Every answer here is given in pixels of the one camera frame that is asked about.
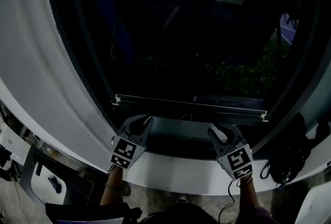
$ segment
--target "floor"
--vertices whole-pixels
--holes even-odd
[[[300,206],[309,189],[330,181],[327,171],[323,171],[301,182],[288,185],[280,192],[265,191],[258,193],[259,203],[272,212],[273,217],[283,224],[295,222]],[[176,203],[179,194],[129,184],[131,195],[124,200],[130,208],[139,207],[143,214],[165,211]],[[196,204],[207,213],[218,218],[220,209],[230,201],[229,196],[195,196],[187,195],[189,203]],[[239,196],[234,196],[235,205],[221,215],[221,223],[232,223],[238,217]],[[7,182],[0,178],[0,213],[5,217],[4,223],[51,223],[43,211],[35,206],[19,184]]]

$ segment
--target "person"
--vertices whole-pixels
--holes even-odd
[[[109,174],[105,190],[100,205],[123,203],[121,195],[123,169],[115,166]],[[206,211],[197,205],[187,203],[185,196],[180,196],[177,204],[166,212],[150,214],[140,223],[217,223],[216,220]],[[258,197],[255,192],[252,174],[246,175],[240,179],[240,205],[239,217],[236,224],[259,223],[259,224],[277,224],[276,220],[271,218],[270,213],[259,206]]]

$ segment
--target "shoe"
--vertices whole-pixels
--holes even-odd
[[[177,198],[177,204],[187,204],[187,198],[185,195],[180,195]]]

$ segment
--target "sneaker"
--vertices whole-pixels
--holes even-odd
[[[177,198],[177,204],[187,204],[187,198],[185,195],[180,195]]]

